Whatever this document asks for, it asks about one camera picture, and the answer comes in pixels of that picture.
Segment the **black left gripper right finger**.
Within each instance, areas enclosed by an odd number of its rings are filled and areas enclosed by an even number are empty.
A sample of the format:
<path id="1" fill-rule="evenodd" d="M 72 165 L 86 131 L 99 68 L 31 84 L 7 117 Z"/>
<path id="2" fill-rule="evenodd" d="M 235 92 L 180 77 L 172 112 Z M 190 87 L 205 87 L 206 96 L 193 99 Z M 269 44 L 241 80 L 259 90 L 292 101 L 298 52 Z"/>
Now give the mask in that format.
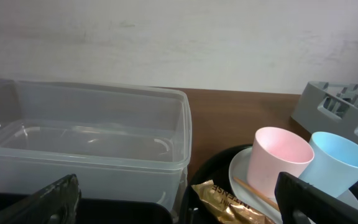
<path id="1" fill-rule="evenodd" d="M 351 187 L 358 198 L 358 182 Z M 358 224 L 358 210 L 299 178 L 281 172 L 275 198 L 284 223 Z"/>

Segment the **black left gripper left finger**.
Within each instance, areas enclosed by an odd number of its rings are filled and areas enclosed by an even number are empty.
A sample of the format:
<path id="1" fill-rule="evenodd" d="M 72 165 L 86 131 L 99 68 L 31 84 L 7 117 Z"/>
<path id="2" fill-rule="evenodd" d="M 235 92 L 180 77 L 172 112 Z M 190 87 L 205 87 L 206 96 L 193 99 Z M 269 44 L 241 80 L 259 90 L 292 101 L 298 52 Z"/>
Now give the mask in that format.
<path id="1" fill-rule="evenodd" d="M 69 174 L 31 195 L 0 193 L 0 224 L 74 223 L 81 190 Z"/>

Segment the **gold snack wrapper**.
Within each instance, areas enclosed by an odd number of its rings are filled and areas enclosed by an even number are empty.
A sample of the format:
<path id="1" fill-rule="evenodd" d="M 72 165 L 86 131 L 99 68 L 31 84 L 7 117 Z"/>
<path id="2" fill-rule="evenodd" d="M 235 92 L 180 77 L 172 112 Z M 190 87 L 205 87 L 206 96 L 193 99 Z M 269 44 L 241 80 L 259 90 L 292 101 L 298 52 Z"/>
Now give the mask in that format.
<path id="1" fill-rule="evenodd" d="M 264 213 L 215 185 L 212 180 L 192 185 L 191 188 L 197 193 L 207 210 L 220 223 L 275 224 Z"/>

